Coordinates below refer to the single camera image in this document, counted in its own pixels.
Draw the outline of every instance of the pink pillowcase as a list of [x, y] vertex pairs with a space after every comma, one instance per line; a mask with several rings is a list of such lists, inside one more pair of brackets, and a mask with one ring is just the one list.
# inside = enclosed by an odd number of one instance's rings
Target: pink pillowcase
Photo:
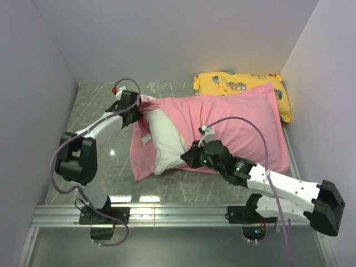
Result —
[[[156, 108], [163, 110], [189, 147], [193, 140], [201, 138], [198, 131], [201, 125], [229, 116], [243, 117], [254, 123], [266, 139], [269, 169], [284, 174], [289, 168], [289, 156], [271, 83], [229, 96], [168, 97], [145, 102], [141, 106], [143, 113]], [[251, 125], [241, 120], [226, 120], [212, 128], [214, 139], [221, 140], [230, 153], [264, 165], [263, 143]], [[145, 144], [141, 141], [150, 131], [144, 118], [133, 125], [133, 131], [130, 162], [138, 181], [154, 172], [156, 151], [152, 140]], [[207, 167], [193, 170], [186, 164], [177, 168], [214, 173]]]

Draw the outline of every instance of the yellow pillowcase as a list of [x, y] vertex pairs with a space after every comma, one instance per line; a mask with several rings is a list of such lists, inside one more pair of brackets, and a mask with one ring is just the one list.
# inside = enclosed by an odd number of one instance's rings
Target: yellow pillowcase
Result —
[[280, 119], [290, 122], [291, 113], [283, 79], [278, 74], [249, 75], [231, 72], [207, 72], [194, 77], [194, 90], [200, 95], [227, 96], [272, 82], [276, 94]]

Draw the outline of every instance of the white wall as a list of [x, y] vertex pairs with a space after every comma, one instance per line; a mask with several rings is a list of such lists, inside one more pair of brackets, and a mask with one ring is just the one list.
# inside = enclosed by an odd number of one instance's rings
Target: white wall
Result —
[[0, 266], [16, 266], [76, 88], [33, 3], [0, 0]]
[[338, 265], [356, 262], [356, 2], [320, 0], [283, 68], [287, 128], [304, 179], [334, 182], [346, 206], [330, 238]]
[[78, 82], [279, 73], [318, 0], [33, 0]]

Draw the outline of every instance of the white pillow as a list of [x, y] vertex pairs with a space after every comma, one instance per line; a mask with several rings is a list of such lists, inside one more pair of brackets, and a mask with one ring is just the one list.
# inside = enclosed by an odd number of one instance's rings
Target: white pillow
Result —
[[180, 159], [180, 155], [184, 154], [188, 147], [167, 115], [158, 108], [147, 113], [146, 120], [150, 125], [151, 136], [156, 149], [154, 174], [159, 175], [167, 169], [172, 169], [184, 163]]

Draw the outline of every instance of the marble floor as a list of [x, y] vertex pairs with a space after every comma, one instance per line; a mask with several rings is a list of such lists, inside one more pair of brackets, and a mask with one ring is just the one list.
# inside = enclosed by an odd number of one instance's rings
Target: marble floor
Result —
[[[115, 97], [112, 83], [82, 83], [68, 122], [67, 131], [76, 132], [98, 119]], [[142, 94], [160, 97], [193, 96], [192, 82], [140, 82]], [[135, 85], [123, 82], [129, 90]], [[103, 190], [112, 202], [245, 202], [253, 190], [228, 184], [219, 175], [197, 172], [167, 170], [162, 175], [151, 175], [136, 182], [132, 174], [128, 153], [132, 126], [125, 127], [111, 136], [98, 150], [98, 172], [96, 175]], [[55, 178], [62, 189], [70, 187], [61, 177]], [[78, 193], [60, 195], [50, 186], [47, 204], [73, 204]]]

